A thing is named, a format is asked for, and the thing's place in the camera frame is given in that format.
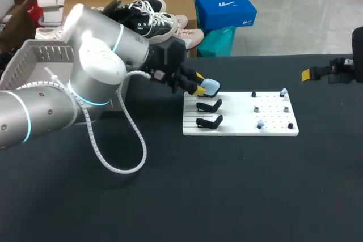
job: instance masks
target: red object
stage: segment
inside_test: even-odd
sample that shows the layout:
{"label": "red object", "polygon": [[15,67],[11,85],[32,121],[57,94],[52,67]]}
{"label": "red object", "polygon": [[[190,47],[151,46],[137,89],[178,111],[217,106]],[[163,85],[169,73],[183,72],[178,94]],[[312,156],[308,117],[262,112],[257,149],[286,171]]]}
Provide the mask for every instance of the red object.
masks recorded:
{"label": "red object", "polygon": [[30,19],[34,22],[36,28],[41,27],[38,23],[40,17],[43,15],[43,9],[38,7],[38,3],[32,3],[27,8]]}

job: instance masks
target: black sneaker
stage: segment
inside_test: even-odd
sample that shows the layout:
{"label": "black sneaker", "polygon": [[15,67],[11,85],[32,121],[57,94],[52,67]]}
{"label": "black sneaker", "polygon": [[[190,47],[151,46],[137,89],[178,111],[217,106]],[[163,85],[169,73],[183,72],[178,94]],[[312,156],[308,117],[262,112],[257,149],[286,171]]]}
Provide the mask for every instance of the black sneaker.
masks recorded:
{"label": "black sneaker", "polygon": [[149,40],[150,45],[168,40],[176,32],[178,22],[166,13],[141,12],[123,22],[123,25]]}
{"label": "black sneaker", "polygon": [[153,9],[153,12],[165,12],[166,11],[166,3],[164,0],[135,0],[130,4],[125,5],[125,7],[131,9],[132,6],[141,7],[143,4],[150,4],[150,7]]}
{"label": "black sneaker", "polygon": [[103,11],[102,14],[107,17],[123,23],[129,20],[133,15],[137,15],[140,11],[151,13],[165,12],[166,3],[164,0],[135,0],[130,4],[120,7],[121,1],[112,1]]}

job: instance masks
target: table surface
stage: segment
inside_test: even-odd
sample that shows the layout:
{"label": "table surface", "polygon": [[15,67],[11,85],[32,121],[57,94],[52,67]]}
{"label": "table surface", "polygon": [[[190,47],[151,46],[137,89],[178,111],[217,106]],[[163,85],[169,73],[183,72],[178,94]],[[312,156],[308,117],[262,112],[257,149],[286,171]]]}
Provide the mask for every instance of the table surface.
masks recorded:
{"label": "table surface", "polygon": [[[337,56],[188,60],[222,91],[289,90],[297,137],[187,137],[183,93],[134,78],[126,105],[149,149],[119,176],[84,126],[0,153],[1,241],[362,241],[363,86],[301,82]],[[105,158],[131,167],[124,117],[100,120]]]}

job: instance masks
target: concrete floor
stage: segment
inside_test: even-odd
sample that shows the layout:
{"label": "concrete floor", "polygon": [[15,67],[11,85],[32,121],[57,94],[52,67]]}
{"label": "concrete floor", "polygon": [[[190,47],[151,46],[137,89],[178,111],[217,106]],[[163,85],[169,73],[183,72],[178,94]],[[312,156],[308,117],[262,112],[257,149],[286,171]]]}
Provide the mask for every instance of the concrete floor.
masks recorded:
{"label": "concrete floor", "polygon": [[363,26],[363,0],[250,1],[258,15],[238,28],[234,56],[351,53],[352,32]]}

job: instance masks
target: white sneaker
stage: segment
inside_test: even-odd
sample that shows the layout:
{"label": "white sneaker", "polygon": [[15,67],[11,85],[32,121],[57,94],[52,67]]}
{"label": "white sneaker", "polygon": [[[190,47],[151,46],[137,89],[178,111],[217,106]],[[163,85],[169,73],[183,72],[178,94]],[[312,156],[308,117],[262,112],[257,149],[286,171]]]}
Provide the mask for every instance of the white sneaker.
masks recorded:
{"label": "white sneaker", "polygon": [[57,28],[37,28],[35,40],[60,40],[62,39],[63,27]]}
{"label": "white sneaker", "polygon": [[182,39],[188,49],[196,47],[203,41],[204,33],[200,29],[181,29],[178,28],[175,37]]}

